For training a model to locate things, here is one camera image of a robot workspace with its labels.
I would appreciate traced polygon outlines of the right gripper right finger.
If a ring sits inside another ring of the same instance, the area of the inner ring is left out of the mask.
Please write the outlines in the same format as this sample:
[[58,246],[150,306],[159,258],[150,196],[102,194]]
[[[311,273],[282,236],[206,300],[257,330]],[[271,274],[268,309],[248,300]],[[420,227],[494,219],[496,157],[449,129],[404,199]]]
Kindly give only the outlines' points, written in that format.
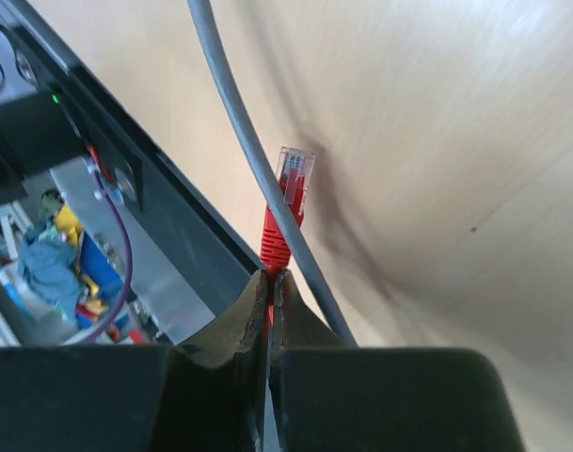
[[353,347],[274,285],[269,386],[285,451],[521,451],[501,377],[456,347]]

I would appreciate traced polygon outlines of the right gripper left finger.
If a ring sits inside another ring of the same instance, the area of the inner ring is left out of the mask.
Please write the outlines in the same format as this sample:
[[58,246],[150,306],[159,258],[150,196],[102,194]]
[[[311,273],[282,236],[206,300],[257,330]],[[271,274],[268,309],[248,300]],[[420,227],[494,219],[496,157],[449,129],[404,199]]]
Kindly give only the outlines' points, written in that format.
[[0,348],[0,451],[259,451],[268,280],[177,345]]

